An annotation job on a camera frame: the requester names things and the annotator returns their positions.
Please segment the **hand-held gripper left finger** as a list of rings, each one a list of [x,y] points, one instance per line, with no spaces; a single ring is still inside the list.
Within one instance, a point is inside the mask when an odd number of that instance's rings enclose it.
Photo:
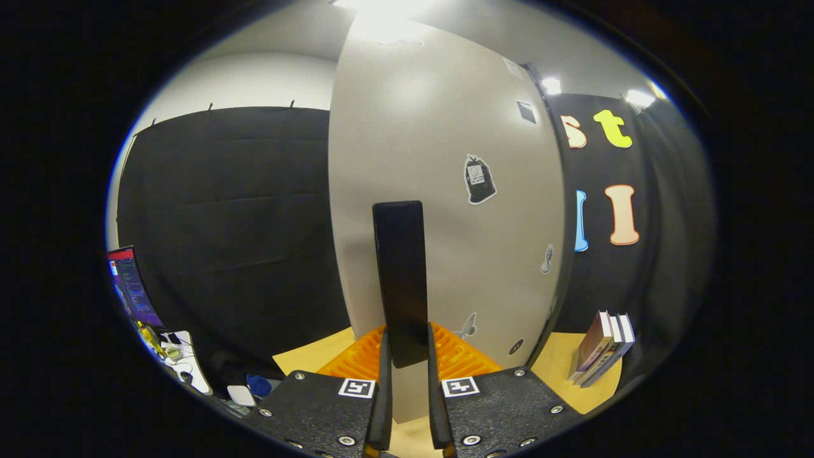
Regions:
[[[308,457],[380,456],[392,432],[387,328],[370,331],[318,371],[291,372],[245,424]]]

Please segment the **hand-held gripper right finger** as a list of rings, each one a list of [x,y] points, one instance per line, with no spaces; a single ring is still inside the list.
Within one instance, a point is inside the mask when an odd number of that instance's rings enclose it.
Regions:
[[[427,334],[431,438],[444,457],[529,457],[582,419],[531,368],[501,368],[438,324]]]

